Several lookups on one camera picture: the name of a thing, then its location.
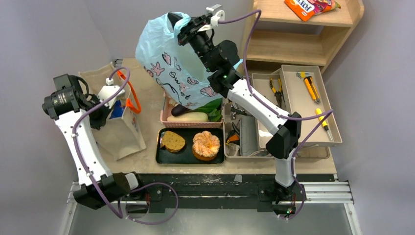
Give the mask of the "beige canvas tote bag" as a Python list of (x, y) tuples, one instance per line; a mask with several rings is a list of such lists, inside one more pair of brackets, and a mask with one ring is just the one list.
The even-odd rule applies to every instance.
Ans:
[[(85, 79), (90, 91), (97, 95), (101, 88), (106, 85), (106, 78), (109, 78), (114, 70), (115, 67), (108, 64), (98, 70), (79, 72), (78, 74)], [(121, 86), (126, 76), (127, 72), (120, 70), (113, 75), (112, 79), (116, 85)], [(146, 149), (138, 124), (138, 114), (141, 112), (141, 106), (139, 102), (138, 104), (136, 102), (138, 99), (136, 99), (137, 96), (130, 81), (123, 89), (125, 95), (120, 101), (125, 105), (125, 110), (122, 117), (110, 119), (111, 111), (106, 120), (106, 125), (101, 127), (100, 130), (93, 130), (93, 136), (98, 145), (109, 152), (115, 161)]]

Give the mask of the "light blue plastic grocery bag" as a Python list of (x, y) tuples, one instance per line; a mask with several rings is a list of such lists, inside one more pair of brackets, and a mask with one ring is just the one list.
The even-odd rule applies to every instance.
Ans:
[(209, 84), (207, 72), (190, 44), (180, 46), (177, 35), (191, 17), (178, 12), (172, 25), (164, 14), (149, 20), (136, 48), (136, 59), (177, 103), (195, 110), (220, 99)]

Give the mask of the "blue snack packet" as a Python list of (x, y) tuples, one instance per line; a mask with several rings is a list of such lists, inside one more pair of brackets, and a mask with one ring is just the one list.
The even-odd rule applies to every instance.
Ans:
[(113, 110), (112, 110), (112, 113), (110, 115), (110, 119), (122, 117), (122, 115), (124, 113), (124, 110), (125, 110), (125, 105), (123, 105), (120, 100), (116, 101), (114, 106), (113, 106)]

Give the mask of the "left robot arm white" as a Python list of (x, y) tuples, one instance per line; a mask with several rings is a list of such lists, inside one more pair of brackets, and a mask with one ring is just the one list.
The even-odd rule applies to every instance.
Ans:
[(83, 92), (86, 81), (75, 75), (63, 74), (53, 79), (56, 91), (44, 98), (43, 111), (54, 120), (71, 151), (80, 189), (73, 193), (75, 201), (97, 210), (107, 203), (129, 195), (140, 200), (145, 185), (135, 173), (112, 173), (103, 160), (93, 136), (106, 124), (116, 100), (125, 93), (123, 87), (108, 78), (98, 95)]

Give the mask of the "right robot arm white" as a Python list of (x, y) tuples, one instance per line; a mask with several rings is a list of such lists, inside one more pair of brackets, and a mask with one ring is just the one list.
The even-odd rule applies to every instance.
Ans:
[(214, 45), (213, 38), (202, 31), (204, 26), (213, 23), (212, 14), (192, 17), (189, 23), (180, 29), (178, 44), (190, 44), (208, 72), (212, 74), (208, 81), (215, 93), (241, 105), (259, 120), (272, 134), (266, 143), (266, 150), (276, 162), (274, 195), (277, 200), (288, 200), (294, 193), (294, 158), (301, 132), (301, 116), (297, 112), (283, 114), (283, 110), (256, 92), (249, 85), (249, 78), (233, 67), (238, 61), (238, 49), (230, 40)]

